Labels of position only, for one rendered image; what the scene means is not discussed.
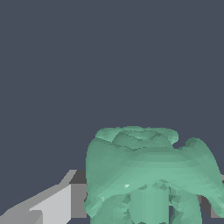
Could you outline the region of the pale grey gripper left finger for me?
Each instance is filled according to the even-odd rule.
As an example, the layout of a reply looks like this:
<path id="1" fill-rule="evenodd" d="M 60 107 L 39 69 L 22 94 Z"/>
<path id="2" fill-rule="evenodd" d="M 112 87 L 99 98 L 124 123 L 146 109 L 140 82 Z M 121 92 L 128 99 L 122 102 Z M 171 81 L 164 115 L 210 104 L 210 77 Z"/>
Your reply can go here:
<path id="1" fill-rule="evenodd" d="M 59 184 L 13 206 L 0 216 L 0 224 L 67 224 L 86 218 L 84 170 L 70 170 Z"/>

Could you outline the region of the green lumpy figurine object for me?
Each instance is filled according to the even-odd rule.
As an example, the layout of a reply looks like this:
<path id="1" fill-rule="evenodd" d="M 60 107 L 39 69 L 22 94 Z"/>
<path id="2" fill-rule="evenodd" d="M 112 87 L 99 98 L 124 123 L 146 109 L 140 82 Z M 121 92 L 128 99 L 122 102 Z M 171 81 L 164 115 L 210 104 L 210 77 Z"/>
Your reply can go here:
<path id="1" fill-rule="evenodd" d="M 224 185 L 213 153 L 167 128 L 97 131 L 87 148 L 90 224 L 202 224 L 200 195 L 224 218 Z"/>

